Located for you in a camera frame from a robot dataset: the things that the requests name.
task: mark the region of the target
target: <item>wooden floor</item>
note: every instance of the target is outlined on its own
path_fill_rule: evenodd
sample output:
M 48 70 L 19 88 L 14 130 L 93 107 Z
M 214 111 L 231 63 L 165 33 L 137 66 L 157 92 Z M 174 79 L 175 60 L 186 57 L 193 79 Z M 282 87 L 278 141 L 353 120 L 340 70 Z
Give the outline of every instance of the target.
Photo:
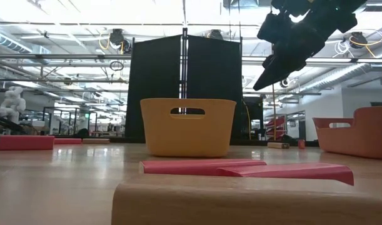
M 382 161 L 309 148 L 231 146 L 229 158 L 268 164 L 326 162 L 349 166 L 355 188 L 382 199 Z M 100 224 L 111 219 L 114 188 L 156 159 L 144 144 L 55 146 L 53 151 L 0 152 L 0 225 Z

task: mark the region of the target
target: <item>pink foam block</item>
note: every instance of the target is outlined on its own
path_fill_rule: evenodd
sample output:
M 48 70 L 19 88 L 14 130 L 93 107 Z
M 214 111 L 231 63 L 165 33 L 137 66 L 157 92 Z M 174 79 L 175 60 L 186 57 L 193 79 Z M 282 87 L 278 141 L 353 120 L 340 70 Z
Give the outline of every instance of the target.
M 267 166 L 218 168 L 220 176 L 246 178 L 332 179 L 353 185 L 353 173 L 348 166 L 327 163 L 298 163 Z
M 82 144 L 81 138 L 56 138 L 54 144 Z
M 8 150 L 53 150 L 54 136 L 3 135 L 0 136 L 0 151 Z
M 264 161 L 252 159 L 199 159 L 174 161 L 141 161 L 141 173 L 148 174 L 179 174 L 217 176 L 217 168 L 232 166 L 266 165 Z

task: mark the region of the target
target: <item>yellow cable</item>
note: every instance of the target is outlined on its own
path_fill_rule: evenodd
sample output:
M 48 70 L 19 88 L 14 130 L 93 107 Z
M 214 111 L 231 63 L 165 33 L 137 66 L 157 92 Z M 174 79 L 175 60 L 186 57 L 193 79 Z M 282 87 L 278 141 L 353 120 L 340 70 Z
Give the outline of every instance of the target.
M 366 49 L 368 50 L 368 52 L 374 57 L 374 58 L 377 58 L 376 55 L 374 55 L 374 53 L 370 50 L 370 48 L 368 46 L 365 46 Z
M 102 42 L 101 42 L 101 40 L 99 39 L 99 46 L 101 47 L 101 49 L 103 49 L 103 50 L 108 50 L 108 48 L 109 48 L 109 44 L 110 44 L 110 34 L 109 34 L 109 38 L 108 38 L 108 45 L 107 45 L 106 47 L 104 47 L 104 46 L 102 45 Z
M 245 105 L 245 107 L 246 107 L 246 113 L 248 114 L 248 124 L 249 124 L 249 140 L 252 140 L 252 138 L 251 138 L 251 117 L 250 117 L 250 115 L 249 115 L 249 109 L 248 109 L 248 106 L 246 105 L 246 103 L 244 102 L 244 101 L 242 101 L 243 102 L 243 104 Z
M 360 46 L 373 46 L 373 45 L 375 45 L 375 44 L 378 44 L 378 43 L 381 43 L 381 42 L 382 42 L 382 38 L 381 38 L 381 40 L 376 41 L 376 42 L 374 42 L 374 43 L 371 43 L 371 44 L 363 44 L 363 43 L 358 43 L 358 42 L 354 42 L 354 41 L 352 41 L 352 38 L 353 38 L 353 36 L 349 37 L 349 41 L 350 41 L 351 43 L 353 43 L 353 44 L 358 44 L 358 45 L 360 45 Z
M 124 42 L 121 43 L 121 54 L 123 54 L 123 50 L 124 50 Z

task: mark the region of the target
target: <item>ceiling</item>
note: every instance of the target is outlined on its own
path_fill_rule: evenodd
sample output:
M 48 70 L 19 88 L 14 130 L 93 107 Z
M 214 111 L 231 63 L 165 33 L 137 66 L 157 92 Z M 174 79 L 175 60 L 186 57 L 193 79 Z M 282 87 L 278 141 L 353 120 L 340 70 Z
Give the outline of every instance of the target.
M 239 42 L 239 37 L 243 37 L 243 56 L 268 56 L 271 54 L 271 44 L 256 37 L 270 11 L 266 2 L 269 1 L 261 0 L 263 6 L 260 7 L 243 5 L 238 10 L 237 7 L 224 7 L 223 0 L 9 0 L 0 1 L 0 29 L 21 43 L 43 46 L 53 54 L 117 54 L 116 49 L 102 48 L 107 45 L 108 34 L 117 28 L 123 29 L 124 36 L 129 40 L 135 38 L 136 42 L 181 34 L 183 27 L 188 28 L 188 34 L 198 36 L 207 35 L 212 29 L 220 29 L 228 41 Z M 368 2 L 382 5 L 382 0 Z M 381 10 L 363 11 L 357 14 L 357 18 L 358 25 L 353 30 L 347 34 L 335 32 L 315 57 L 368 58 L 366 48 L 349 49 L 344 54 L 337 54 L 339 41 L 344 36 L 350 36 L 351 32 L 362 32 L 369 43 L 382 39 Z M 371 48 L 382 48 L 382 41 Z M 13 52 L 0 46 L 0 53 Z M 124 64 L 126 67 L 122 71 L 114 73 L 116 79 L 128 79 L 129 61 Z M 36 74 L 40 70 L 35 67 L 24 69 Z M 306 67 L 290 75 L 292 83 L 289 88 L 283 89 L 279 84 L 274 88 L 276 91 L 289 91 L 331 69 L 328 66 Z M 261 66 L 243 66 L 245 91 L 252 91 L 262 71 Z M 109 69 L 106 72 L 109 75 L 113 73 Z M 62 67 L 53 71 L 50 77 L 102 80 L 106 79 L 106 73 L 96 67 Z M 124 83 L 74 83 L 71 87 L 61 83 L 54 85 L 63 89 L 128 89 Z M 271 87 L 261 91 L 271 91 Z M 126 93 L 119 98 L 125 100 Z

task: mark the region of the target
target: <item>orange plastic basket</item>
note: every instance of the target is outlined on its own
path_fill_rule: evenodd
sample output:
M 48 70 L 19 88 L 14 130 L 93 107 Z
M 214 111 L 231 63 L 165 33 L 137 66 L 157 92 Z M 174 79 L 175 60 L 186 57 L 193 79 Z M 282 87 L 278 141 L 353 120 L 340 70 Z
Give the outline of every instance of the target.
M 236 102 L 221 99 L 141 100 L 146 145 L 155 156 L 227 155 Z M 204 115 L 171 114 L 174 108 L 203 109 Z

